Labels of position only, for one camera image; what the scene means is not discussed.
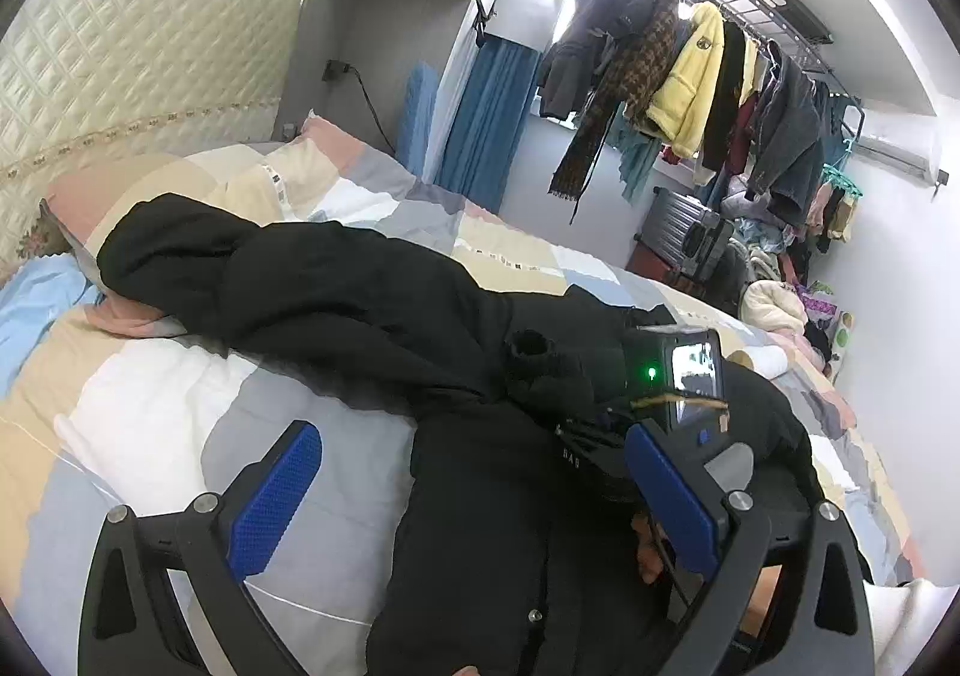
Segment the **person's right hand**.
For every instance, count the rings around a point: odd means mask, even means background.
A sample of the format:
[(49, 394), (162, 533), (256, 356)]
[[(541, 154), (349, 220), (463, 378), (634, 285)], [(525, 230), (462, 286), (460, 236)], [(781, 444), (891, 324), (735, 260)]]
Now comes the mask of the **person's right hand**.
[(665, 569), (664, 546), (667, 536), (661, 525), (652, 522), (646, 513), (636, 513), (631, 518), (631, 530), (638, 539), (636, 561), (641, 580), (646, 585), (652, 585)]

